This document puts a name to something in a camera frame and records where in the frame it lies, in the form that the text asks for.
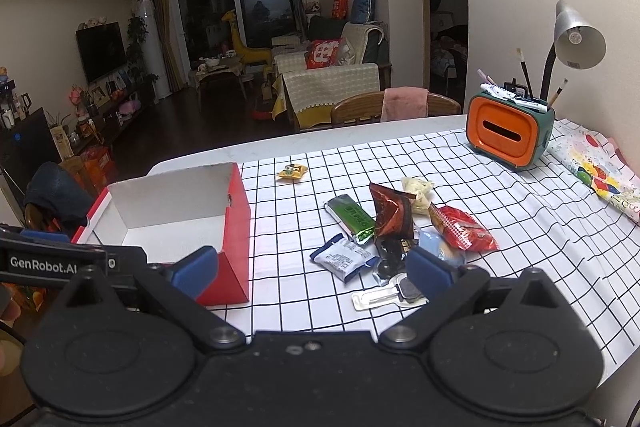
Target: green snack bar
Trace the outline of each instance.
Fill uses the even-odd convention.
[[[364,245],[373,237],[376,222],[347,194],[327,201],[324,208],[358,245]]]

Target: screw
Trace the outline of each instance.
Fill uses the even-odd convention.
[[[240,338],[238,330],[231,326],[220,326],[211,331],[211,339],[219,344],[232,344]]]
[[[322,349],[322,344],[315,341],[309,341],[305,344],[305,349],[308,351],[317,351],[318,349]]]
[[[300,346],[287,346],[285,351],[287,351],[287,353],[289,353],[290,355],[302,355],[305,350]]]
[[[411,342],[417,337],[417,333],[409,326],[397,325],[385,331],[384,335],[391,341],[398,344]]]

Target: pink towel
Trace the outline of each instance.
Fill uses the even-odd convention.
[[[391,87],[382,102],[383,122],[425,118],[428,114],[429,91],[421,87]]]

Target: desk lamp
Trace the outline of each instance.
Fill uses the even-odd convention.
[[[582,15],[565,1],[559,0],[556,4],[554,43],[546,58],[540,98],[548,98],[551,71],[556,57],[574,70],[588,70],[597,66],[606,52],[607,44],[602,33],[585,21]]]

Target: pen holder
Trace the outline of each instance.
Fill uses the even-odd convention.
[[[515,170],[526,169],[545,152],[555,119],[552,108],[538,112],[480,92],[469,103],[466,137],[474,149]]]

